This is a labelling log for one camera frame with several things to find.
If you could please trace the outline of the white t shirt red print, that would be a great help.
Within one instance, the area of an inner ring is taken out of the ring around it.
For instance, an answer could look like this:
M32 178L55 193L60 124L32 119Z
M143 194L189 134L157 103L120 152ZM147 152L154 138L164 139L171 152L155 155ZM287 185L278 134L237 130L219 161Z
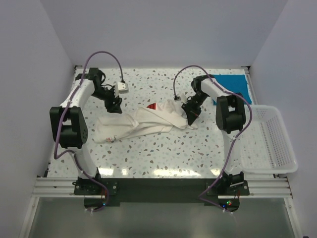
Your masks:
M108 114L99 117L95 123L96 143L114 142L148 134L168 133L174 127L180 130L197 129L188 124L181 108L182 102L167 100L162 104L153 103L139 107L130 114Z

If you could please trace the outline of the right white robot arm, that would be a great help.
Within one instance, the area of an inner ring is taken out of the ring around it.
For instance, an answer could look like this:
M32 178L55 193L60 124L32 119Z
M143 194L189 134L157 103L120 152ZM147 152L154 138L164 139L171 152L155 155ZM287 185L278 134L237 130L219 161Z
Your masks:
M214 189L218 193L233 194L244 182L241 161L240 135L250 126L253 113L251 106L240 93L233 93L218 85L208 74L193 79L195 95L182 105L189 125L199 117L201 105L208 98L216 102L215 123L223 137L225 161L220 174L202 195Z

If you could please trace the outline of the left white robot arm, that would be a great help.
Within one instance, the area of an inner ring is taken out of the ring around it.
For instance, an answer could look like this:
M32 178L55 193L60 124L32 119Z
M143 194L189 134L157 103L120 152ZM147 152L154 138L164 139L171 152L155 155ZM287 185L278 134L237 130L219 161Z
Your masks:
M98 68L90 68L88 73L79 74L67 99L60 106L50 109L54 158L58 159L64 153L72 155L78 171L77 181L74 182L76 195L109 194L87 148L89 132L82 112L90 97L103 101L109 113L122 112L122 99L117 86L104 86L105 78L106 75ZM58 153L59 147L64 149L64 153Z

